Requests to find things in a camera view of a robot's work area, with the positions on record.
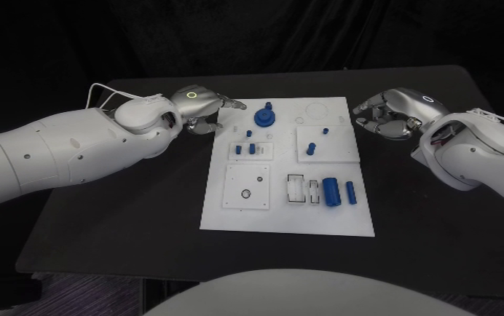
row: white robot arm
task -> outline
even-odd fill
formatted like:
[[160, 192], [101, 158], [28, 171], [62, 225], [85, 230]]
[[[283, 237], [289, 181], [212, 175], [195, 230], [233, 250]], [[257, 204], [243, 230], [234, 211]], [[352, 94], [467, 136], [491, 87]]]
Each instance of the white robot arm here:
[[373, 108], [373, 121], [357, 124], [391, 140], [423, 133], [412, 157], [455, 189], [481, 183], [504, 196], [504, 118], [480, 108], [451, 114], [445, 106], [415, 90], [397, 88], [377, 94], [354, 108]]
[[114, 92], [133, 98], [117, 110], [69, 111], [0, 134], [0, 202], [103, 178], [162, 154], [184, 124], [194, 134], [211, 133], [221, 125], [205, 118], [221, 107], [247, 108], [199, 86], [171, 100]]

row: blue object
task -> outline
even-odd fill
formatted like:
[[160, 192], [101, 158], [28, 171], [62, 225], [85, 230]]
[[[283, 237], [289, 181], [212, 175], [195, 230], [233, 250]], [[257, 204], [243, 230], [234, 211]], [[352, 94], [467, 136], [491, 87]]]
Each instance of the blue object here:
[[322, 180], [322, 185], [324, 185], [324, 193], [325, 193], [325, 204], [329, 207], [341, 205], [341, 196], [339, 196], [337, 178], [325, 178]]
[[269, 127], [275, 123], [272, 103], [266, 103], [266, 107], [256, 112], [254, 122], [260, 127]]
[[351, 181], [347, 181], [347, 192], [348, 192], [350, 204], [355, 205], [357, 204], [357, 199], [355, 199], [354, 183]]
[[309, 145], [308, 145], [306, 153], [309, 154], [309, 156], [313, 156], [315, 146], [316, 146], [315, 143], [309, 143]]

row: dark table surface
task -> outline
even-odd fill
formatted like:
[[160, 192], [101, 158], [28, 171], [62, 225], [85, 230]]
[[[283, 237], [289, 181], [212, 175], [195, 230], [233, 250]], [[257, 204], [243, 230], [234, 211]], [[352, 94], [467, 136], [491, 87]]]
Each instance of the dark table surface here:
[[[348, 107], [409, 87], [451, 111], [490, 109], [458, 66], [119, 79], [110, 86], [169, 97], [189, 84], [231, 98], [345, 96]], [[199, 230], [214, 135], [184, 131], [159, 157], [52, 192], [17, 269], [195, 281], [319, 269], [419, 291], [504, 296], [504, 199], [485, 186], [464, 192], [435, 178], [410, 159], [417, 137], [387, 141], [357, 127], [355, 138], [376, 237]]]

